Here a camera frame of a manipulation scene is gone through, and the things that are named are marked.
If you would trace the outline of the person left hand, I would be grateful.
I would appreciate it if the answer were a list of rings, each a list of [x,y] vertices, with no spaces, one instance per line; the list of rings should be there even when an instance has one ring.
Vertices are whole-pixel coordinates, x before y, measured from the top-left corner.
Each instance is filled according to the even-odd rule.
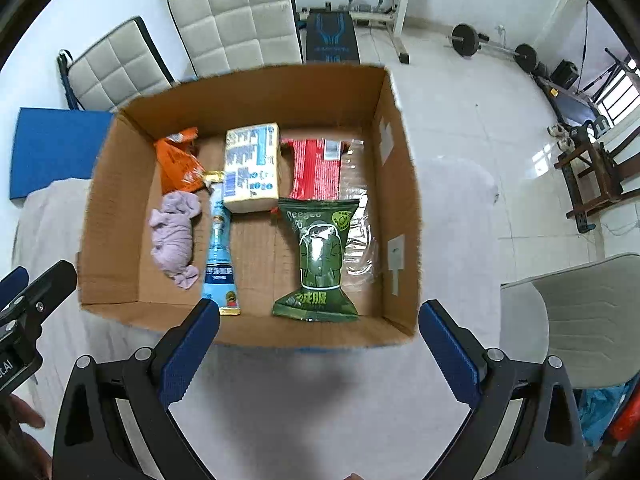
[[[46,422],[28,403],[10,394],[1,400],[1,478],[50,479],[52,458],[23,425],[42,429]]]

